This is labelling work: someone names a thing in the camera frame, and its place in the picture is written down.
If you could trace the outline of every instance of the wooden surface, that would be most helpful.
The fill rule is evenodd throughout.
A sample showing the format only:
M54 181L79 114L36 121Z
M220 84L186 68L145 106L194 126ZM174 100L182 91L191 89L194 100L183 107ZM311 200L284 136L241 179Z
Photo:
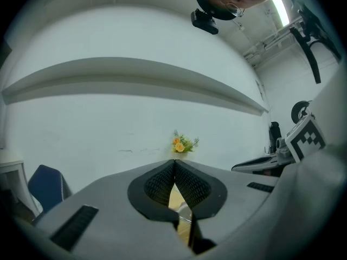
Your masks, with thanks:
M176 191L175 188L172 188L172 191L170 194L169 208L177 211L183 202L184 202L184 199L182 195L178 191ZM190 223L180 219L178 227L177 227L177 234L179 235L181 240L187 245L189 241L189 233L190 233Z

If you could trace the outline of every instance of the black slot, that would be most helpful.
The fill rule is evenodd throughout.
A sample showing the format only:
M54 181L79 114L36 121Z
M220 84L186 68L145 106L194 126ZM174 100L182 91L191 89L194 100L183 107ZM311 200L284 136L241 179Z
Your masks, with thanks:
M87 229L99 209L84 205L70 217L51 237L51 241L63 249L71 250Z
M271 193L274 189L273 186L268 186L268 185L264 185L264 184L260 184L260 183L256 183L256 182L251 182L247 185L247 187L259 190L259 191L264 191L264 192L268 192Z

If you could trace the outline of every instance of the flower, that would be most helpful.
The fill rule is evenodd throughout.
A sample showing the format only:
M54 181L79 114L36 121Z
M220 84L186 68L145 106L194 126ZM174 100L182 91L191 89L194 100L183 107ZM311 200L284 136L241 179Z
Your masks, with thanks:
M172 144L176 145L179 143L179 138L174 138Z
M183 152L184 151L184 145L182 145L180 142L176 144L175 149L178 152Z

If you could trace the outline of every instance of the fluorescent light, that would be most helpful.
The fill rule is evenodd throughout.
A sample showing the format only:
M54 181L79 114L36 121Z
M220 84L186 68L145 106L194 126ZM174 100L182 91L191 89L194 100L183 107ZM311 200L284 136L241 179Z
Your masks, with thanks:
M287 16L286 8L282 0L272 0L275 4L278 14L280 15L283 27L289 24L289 18Z

